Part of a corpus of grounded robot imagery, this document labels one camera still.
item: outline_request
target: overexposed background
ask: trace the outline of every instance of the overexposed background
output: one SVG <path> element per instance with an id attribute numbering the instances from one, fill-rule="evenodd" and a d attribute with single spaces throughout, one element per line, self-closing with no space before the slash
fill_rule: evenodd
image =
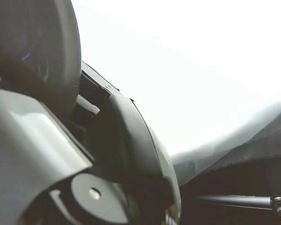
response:
<path id="1" fill-rule="evenodd" d="M 281 0 L 72 0 L 82 59 L 171 155 L 281 98 Z"/>

